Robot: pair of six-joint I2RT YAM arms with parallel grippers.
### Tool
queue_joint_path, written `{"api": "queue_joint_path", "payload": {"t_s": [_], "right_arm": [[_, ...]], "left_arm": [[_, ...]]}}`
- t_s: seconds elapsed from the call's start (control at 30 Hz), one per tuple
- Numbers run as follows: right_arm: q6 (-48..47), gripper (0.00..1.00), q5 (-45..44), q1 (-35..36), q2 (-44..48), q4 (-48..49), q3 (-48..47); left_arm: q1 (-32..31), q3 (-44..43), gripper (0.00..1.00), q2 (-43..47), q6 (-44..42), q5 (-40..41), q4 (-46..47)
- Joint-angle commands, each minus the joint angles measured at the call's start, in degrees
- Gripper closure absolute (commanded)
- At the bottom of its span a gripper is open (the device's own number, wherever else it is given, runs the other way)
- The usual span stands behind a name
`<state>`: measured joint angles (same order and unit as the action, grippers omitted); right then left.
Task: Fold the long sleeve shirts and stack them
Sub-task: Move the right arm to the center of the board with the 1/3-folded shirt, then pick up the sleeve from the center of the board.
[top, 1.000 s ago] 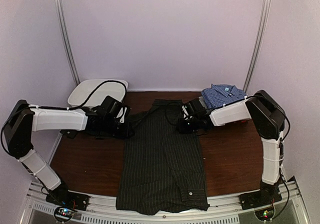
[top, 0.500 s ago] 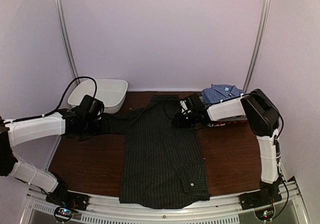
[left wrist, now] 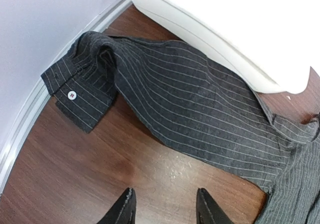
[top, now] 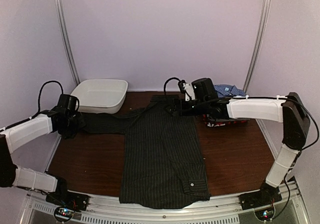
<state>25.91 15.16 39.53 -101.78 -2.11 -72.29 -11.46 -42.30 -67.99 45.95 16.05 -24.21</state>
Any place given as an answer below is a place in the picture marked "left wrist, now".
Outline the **black pinstriped long sleeve shirt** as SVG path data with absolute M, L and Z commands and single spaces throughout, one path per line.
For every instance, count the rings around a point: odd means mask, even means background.
M 121 94 L 167 147 L 256 184 L 268 195 L 258 224 L 319 223 L 319 115 L 302 124 L 273 113 L 187 43 L 88 31 L 41 78 L 85 132 Z

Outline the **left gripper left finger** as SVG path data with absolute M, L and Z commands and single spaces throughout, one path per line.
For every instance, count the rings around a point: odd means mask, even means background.
M 134 224 L 136 209 L 136 192 L 133 188 L 128 187 L 99 221 L 99 224 Z

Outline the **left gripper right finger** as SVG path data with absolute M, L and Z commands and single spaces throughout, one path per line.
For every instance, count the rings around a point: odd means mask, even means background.
M 196 194 L 197 224 L 233 224 L 227 214 L 212 198 L 205 188 L 199 188 Z

